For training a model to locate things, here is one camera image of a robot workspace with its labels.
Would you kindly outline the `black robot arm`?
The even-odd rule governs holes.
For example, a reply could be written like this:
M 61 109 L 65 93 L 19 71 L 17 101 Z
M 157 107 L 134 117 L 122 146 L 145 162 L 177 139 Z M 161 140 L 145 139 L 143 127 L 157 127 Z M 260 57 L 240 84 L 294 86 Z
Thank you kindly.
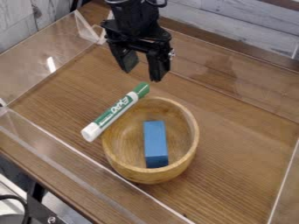
M 129 73 L 138 63 L 135 53 L 146 58 L 149 80 L 160 81 L 170 70 L 170 33 L 158 25 L 158 9 L 168 0 L 105 0 L 113 18 L 99 23 L 109 50 L 121 70 Z

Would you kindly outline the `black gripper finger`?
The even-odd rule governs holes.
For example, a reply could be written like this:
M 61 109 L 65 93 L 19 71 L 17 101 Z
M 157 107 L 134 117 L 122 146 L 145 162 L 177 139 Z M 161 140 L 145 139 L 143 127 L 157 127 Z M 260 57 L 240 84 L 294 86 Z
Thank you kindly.
M 149 80 L 158 82 L 170 70 L 170 60 L 166 52 L 150 50 L 146 55 Z
M 114 56 L 115 63 L 118 64 L 121 70 L 129 73 L 138 63 L 138 58 L 135 56 L 135 50 L 131 42 L 109 42 L 109 50 Z

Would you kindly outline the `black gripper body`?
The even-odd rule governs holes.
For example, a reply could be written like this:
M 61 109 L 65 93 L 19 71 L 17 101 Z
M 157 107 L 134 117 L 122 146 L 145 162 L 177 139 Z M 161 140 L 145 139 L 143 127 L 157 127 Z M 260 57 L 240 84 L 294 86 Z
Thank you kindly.
M 146 54 L 150 50 L 168 53 L 172 48 L 169 32 L 158 25 L 158 10 L 166 1 L 105 1 L 113 17 L 101 22 L 106 42 L 131 42 L 134 51 Z

